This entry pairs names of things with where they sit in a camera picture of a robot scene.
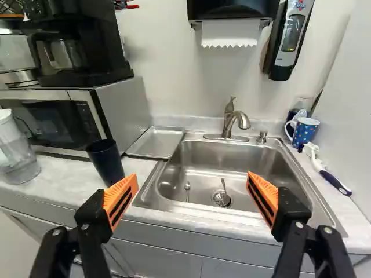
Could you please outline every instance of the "black plastic tumbler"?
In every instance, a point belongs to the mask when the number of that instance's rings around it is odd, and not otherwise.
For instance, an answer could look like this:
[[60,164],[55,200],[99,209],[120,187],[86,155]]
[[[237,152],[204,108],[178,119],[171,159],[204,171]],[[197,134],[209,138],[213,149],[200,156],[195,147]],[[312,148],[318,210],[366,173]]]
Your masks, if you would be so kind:
[[125,178],[115,140],[95,141],[86,147],[86,152],[107,187]]

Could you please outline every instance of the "glass carafe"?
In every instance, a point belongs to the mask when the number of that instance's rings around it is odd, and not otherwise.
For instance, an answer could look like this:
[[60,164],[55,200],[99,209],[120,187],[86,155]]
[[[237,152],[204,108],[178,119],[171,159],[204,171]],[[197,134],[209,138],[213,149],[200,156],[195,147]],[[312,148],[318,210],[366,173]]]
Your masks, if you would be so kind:
[[0,109],[0,175],[8,184],[22,184],[41,171],[26,137],[19,131],[11,109]]

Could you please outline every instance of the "sink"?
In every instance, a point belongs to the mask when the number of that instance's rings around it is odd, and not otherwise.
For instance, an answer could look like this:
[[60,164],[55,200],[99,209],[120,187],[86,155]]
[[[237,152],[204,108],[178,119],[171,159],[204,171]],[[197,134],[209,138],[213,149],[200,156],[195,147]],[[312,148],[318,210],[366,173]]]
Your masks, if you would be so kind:
[[[346,236],[283,142],[268,138],[266,144],[258,144],[256,137],[249,138],[249,142],[232,142],[204,139],[202,133],[186,133],[171,159],[157,163],[133,205],[232,222],[241,222],[238,219],[241,217],[263,219],[246,190],[247,172],[252,171],[295,193],[312,210],[309,225],[333,226]],[[215,194],[224,192],[222,178],[231,197],[228,207],[219,207],[214,201]],[[186,182],[190,184],[188,202]]]

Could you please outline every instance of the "countertop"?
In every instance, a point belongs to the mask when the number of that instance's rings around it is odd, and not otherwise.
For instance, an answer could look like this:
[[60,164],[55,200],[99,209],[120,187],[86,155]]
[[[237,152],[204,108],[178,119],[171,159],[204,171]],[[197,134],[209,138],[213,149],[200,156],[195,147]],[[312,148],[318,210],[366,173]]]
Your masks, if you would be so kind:
[[[351,198],[343,196],[315,172],[307,155],[297,153],[288,143],[286,143],[286,146],[326,199],[346,230],[348,237],[344,238],[344,242],[348,252],[352,254],[371,254],[371,224],[356,204],[353,203]],[[4,190],[34,200],[76,209],[97,189],[106,188],[90,162],[45,155],[38,155],[38,162],[42,171],[32,181],[22,185],[8,185],[0,181],[0,196],[1,191]],[[156,160],[129,157],[123,157],[122,159],[126,175],[137,174],[139,187],[144,184],[156,163]],[[255,222],[249,221],[247,225],[243,222],[229,223],[224,219],[211,220],[203,218],[202,215],[174,215],[165,211],[135,206],[130,206],[127,209],[124,219],[209,235],[279,245],[271,236],[270,230],[263,219],[257,219]]]

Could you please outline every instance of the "sink drain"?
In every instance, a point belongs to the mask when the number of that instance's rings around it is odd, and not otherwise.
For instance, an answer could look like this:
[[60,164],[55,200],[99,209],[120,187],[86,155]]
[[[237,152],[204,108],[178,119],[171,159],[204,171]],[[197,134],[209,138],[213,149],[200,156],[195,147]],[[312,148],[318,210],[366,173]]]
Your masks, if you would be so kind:
[[230,207],[232,199],[225,195],[224,190],[217,190],[212,196],[213,203],[218,207]]

